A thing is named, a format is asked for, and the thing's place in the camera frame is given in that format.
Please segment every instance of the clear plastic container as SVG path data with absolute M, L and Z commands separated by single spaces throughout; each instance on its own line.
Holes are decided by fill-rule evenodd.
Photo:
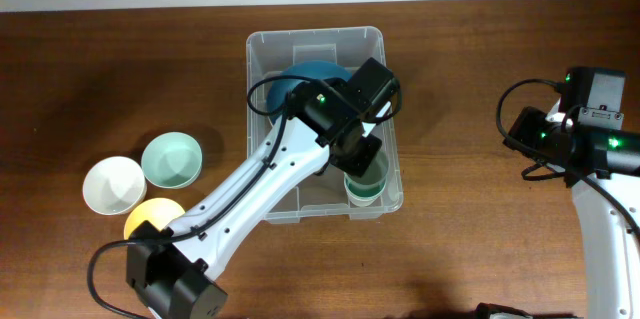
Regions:
M 382 33 L 374 27 L 256 32 L 247 39 L 247 90 L 259 80 L 301 62 L 325 60 L 353 73 L 370 57 L 386 65 Z M 252 99 L 258 109 L 265 110 L 268 91 L 269 85 L 264 85 L 254 93 Z M 257 149 L 270 130 L 268 118 L 247 109 L 247 155 Z M 366 207 L 351 203 L 343 172 L 330 165 L 323 175 L 312 175 L 293 188 L 264 219 L 273 224 L 344 214 L 350 219 L 373 219 L 398 210 L 404 193 L 393 120 L 376 126 L 371 135 L 382 140 L 380 150 L 389 159 L 387 185 L 373 203 Z

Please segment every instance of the blue plate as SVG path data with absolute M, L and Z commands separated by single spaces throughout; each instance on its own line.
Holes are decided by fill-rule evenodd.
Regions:
M 343 67 L 322 60 L 312 60 L 290 66 L 280 75 L 298 75 L 313 79 L 340 78 L 345 81 L 351 79 L 351 74 Z M 273 82 L 267 94 L 267 111 L 278 109 L 284 101 L 284 96 L 288 91 L 292 91 L 302 80 L 286 79 Z M 269 119 L 275 123 L 280 115 L 273 115 Z

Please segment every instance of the green led indicator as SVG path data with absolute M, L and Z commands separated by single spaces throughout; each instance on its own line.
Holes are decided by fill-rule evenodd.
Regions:
M 609 138 L 609 146 L 615 149 L 620 146 L 620 141 L 616 138 Z

